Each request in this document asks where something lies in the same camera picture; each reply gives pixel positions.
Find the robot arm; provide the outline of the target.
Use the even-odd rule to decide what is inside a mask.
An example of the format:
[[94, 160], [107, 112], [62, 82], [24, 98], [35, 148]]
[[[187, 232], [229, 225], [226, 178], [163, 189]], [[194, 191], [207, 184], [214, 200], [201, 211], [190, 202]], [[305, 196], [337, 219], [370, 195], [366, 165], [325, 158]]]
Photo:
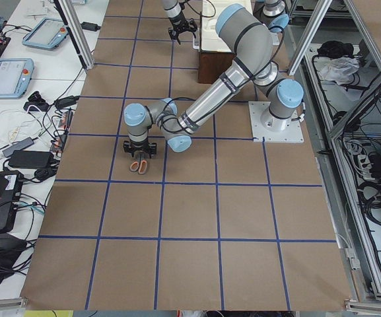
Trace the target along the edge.
[[124, 120], [127, 141], [123, 149], [131, 156], [156, 154], [156, 144], [149, 142], [149, 129], [156, 125], [168, 146], [176, 153], [187, 150], [191, 135], [249, 82], [269, 99], [264, 112], [266, 129], [278, 131], [300, 106], [304, 91], [297, 81], [283, 77], [273, 62], [273, 42], [266, 25], [244, 6], [231, 4], [220, 13], [215, 31], [235, 54], [231, 66], [182, 114], [171, 98], [148, 106], [132, 103], [126, 106]]
[[197, 25], [192, 18], [187, 19], [185, 17], [183, 13], [184, 5], [179, 3], [178, 0], [162, 0], [161, 3], [172, 25], [172, 27], [168, 29], [170, 39], [181, 44], [179, 36], [185, 32], [191, 32], [193, 37], [196, 38]]

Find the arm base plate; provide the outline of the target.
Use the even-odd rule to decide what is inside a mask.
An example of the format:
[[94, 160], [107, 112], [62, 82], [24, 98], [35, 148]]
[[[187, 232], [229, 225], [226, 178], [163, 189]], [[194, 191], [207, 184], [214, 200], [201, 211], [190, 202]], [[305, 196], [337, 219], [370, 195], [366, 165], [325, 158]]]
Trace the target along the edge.
[[301, 123], [297, 111], [287, 119], [277, 119], [269, 112], [270, 102], [250, 101], [249, 114], [254, 142], [303, 143]]

